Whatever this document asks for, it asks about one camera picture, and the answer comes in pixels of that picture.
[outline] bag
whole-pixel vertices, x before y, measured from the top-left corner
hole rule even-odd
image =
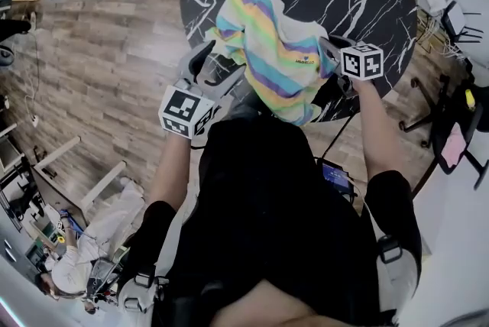
[[[416,259],[411,252],[401,248],[395,238],[382,232],[366,203],[365,206],[379,250],[377,279],[380,311],[393,315],[392,321],[396,322],[398,315],[416,291],[419,279]],[[166,275],[176,257],[186,209],[185,201],[168,228],[154,273],[140,271],[134,279],[124,285],[119,294],[118,308],[130,319],[134,327],[151,327],[154,302],[163,301],[163,288],[168,284]]]

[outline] pink cloth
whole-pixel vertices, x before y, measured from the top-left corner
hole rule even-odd
[[[449,167],[453,167],[454,165],[458,164],[460,155],[466,146],[467,144],[465,143],[464,136],[461,133],[460,125],[455,123],[442,151],[442,156]]]

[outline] logo on shirt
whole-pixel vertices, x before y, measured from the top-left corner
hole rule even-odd
[[[309,57],[308,56],[304,56],[303,60],[296,60],[297,63],[304,63],[306,65],[310,65],[312,63],[314,63],[314,61],[309,61]]]

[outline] white cube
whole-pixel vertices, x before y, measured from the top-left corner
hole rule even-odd
[[[342,73],[354,79],[375,79],[384,75],[384,51],[373,44],[340,49]]]
[[[212,100],[168,86],[158,116],[165,130],[192,139],[213,118],[214,107]]]

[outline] black buckle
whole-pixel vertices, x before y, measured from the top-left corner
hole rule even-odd
[[[149,288],[154,281],[154,265],[143,266],[134,277],[134,283],[139,287]]]
[[[392,237],[391,235],[385,235],[380,238],[377,242],[379,247],[379,255],[381,256],[382,261],[385,264],[389,264],[390,262],[397,261],[403,256],[403,249],[400,247],[397,239]],[[392,257],[387,257],[386,253],[392,250],[399,248],[399,252]]]

